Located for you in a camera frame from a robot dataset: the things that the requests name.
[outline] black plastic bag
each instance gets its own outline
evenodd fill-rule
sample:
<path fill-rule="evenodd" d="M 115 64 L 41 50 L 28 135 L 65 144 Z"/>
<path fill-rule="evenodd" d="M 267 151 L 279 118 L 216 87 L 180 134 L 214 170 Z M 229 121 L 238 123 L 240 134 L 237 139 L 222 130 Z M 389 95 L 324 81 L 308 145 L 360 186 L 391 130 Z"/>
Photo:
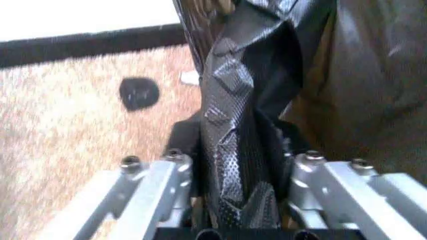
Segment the black plastic bag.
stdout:
<path fill-rule="evenodd" d="M 280 225 L 283 110 L 330 160 L 366 157 L 425 183 L 426 18 L 422 0 L 241 1 L 196 63 L 214 227 Z"/>

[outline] textured black plastic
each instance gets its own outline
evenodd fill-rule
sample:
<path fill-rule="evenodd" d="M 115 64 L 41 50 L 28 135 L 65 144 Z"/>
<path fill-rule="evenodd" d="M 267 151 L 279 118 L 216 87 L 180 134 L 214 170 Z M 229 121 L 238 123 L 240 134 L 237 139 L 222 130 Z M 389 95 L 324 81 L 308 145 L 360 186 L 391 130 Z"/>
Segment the textured black plastic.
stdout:
<path fill-rule="evenodd" d="M 333 9 L 330 0 L 265 2 L 241 1 L 206 59 L 200 134 L 214 227 L 280 227 L 292 164 L 273 121 L 299 93 Z"/>

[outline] floor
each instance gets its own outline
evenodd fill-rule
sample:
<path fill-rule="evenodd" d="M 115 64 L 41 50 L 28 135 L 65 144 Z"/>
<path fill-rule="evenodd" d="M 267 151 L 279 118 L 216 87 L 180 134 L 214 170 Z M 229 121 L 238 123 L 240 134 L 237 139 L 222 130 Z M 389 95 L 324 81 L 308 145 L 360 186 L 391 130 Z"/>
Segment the floor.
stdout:
<path fill-rule="evenodd" d="M 200 108 L 186 45 L 0 69 L 0 239 L 35 239 L 98 170 L 160 156 L 174 122 Z M 156 80 L 160 98 L 129 113 L 123 78 Z M 97 234 L 98 239 L 105 232 Z"/>

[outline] black oval object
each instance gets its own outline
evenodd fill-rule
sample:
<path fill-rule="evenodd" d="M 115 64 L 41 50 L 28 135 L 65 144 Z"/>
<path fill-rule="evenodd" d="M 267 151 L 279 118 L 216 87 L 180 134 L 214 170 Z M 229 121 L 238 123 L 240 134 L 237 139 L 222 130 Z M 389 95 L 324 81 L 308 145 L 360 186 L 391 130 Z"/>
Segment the black oval object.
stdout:
<path fill-rule="evenodd" d="M 223 240 L 223 237 L 217 230 L 207 228 L 201 230 L 195 237 L 195 240 Z"/>
<path fill-rule="evenodd" d="M 131 112 L 153 106 L 160 95 L 157 84 L 147 77 L 124 78 L 119 93 L 124 106 Z"/>
<path fill-rule="evenodd" d="M 312 232 L 302 230 L 302 231 L 298 232 L 297 234 L 295 234 L 293 239 L 294 240 L 319 240 L 319 237 L 316 236 L 316 234 L 314 234 Z"/>

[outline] black object on floor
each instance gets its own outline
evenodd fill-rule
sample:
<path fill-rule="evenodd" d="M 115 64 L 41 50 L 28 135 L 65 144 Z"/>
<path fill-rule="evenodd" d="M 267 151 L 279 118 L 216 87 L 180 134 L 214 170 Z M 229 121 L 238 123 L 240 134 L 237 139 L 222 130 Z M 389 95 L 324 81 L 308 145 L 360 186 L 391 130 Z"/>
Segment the black object on floor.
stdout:
<path fill-rule="evenodd" d="M 160 95 L 157 84 L 146 77 L 123 79 L 119 93 L 121 101 L 130 112 L 153 106 Z"/>

